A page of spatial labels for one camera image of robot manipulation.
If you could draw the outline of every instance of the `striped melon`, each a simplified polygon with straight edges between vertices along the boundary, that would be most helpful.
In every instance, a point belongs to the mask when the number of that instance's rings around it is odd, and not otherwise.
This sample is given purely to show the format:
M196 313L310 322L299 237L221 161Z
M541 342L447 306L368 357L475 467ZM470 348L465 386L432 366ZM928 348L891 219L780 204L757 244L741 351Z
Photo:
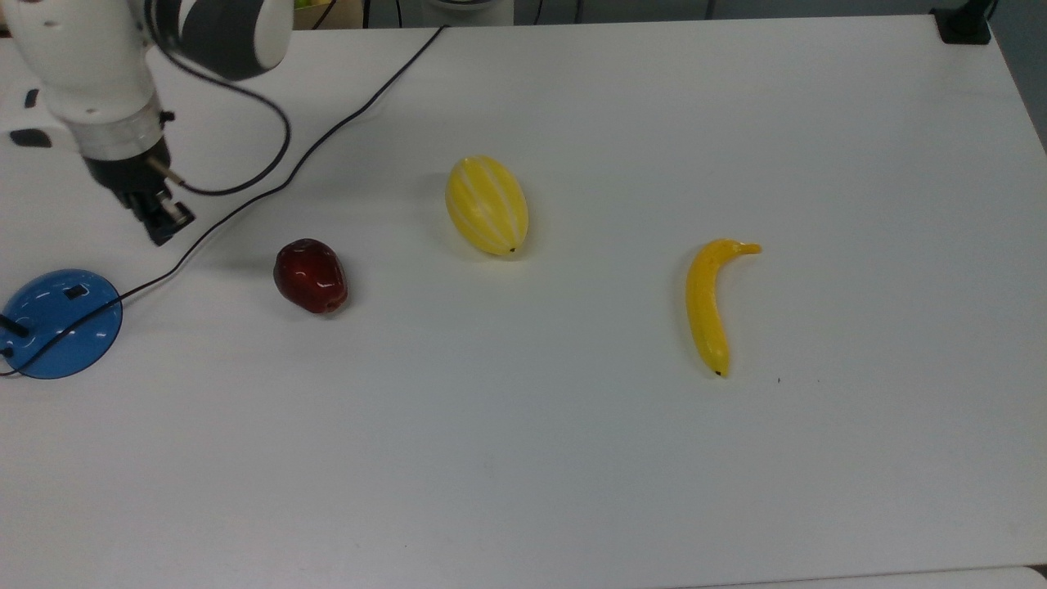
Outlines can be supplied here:
M466 157L447 179L447 211L451 221L477 248L505 255L527 236L524 192L512 172L486 155Z

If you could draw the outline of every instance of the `white tabletop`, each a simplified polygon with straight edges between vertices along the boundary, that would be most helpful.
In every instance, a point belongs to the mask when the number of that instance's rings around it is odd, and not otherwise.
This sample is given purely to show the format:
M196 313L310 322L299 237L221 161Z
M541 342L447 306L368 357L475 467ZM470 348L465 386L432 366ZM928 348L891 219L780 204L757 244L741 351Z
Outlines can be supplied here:
M251 85L298 154L430 32L296 33ZM267 160L271 115L154 63L176 171L217 187ZM0 84L23 71L0 43ZM528 195L515 258L447 218L473 153ZM930 17L450 29L129 305L99 364L0 383L0 585L626 589L1047 561L1045 195L998 47L943 45ZM60 267L129 289L246 196L185 196L200 219L154 248L75 157L0 148L3 292ZM335 318L272 285L302 236L350 274ZM764 246L722 275L727 381L682 307L719 236Z

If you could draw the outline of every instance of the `plastic apple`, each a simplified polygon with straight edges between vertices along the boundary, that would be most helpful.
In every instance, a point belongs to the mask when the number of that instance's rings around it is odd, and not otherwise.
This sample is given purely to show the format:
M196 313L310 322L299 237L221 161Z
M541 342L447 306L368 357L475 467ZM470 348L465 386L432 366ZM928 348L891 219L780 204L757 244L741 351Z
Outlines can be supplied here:
M333 313L349 300L338 255L315 239L285 245L276 254L272 278L285 299L312 314Z

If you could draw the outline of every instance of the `blue plastic disc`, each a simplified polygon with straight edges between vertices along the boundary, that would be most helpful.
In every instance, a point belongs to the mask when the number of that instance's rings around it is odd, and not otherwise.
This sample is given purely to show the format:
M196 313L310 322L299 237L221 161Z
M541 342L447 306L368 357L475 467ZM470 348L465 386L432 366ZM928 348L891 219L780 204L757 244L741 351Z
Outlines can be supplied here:
M10 348L8 366L34 379L62 379L94 364L113 345L124 321L116 303L66 336L36 362L22 368L47 342L73 322L118 296L109 280L87 270L45 273L23 286L7 302L3 315L27 329L19 338L0 330L0 348Z

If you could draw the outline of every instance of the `yellow banana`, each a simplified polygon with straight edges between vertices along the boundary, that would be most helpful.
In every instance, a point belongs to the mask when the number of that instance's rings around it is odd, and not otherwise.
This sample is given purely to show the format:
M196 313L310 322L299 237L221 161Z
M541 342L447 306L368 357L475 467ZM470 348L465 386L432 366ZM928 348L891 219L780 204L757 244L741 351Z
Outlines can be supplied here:
M717 239L701 248L687 272L687 318L701 360L717 376L727 379L731 350L716 309L716 274L719 268L743 253L759 253L758 243Z
M454 164L447 179L447 212L477 248L505 255L527 236L527 201L512 172L492 157L474 155Z

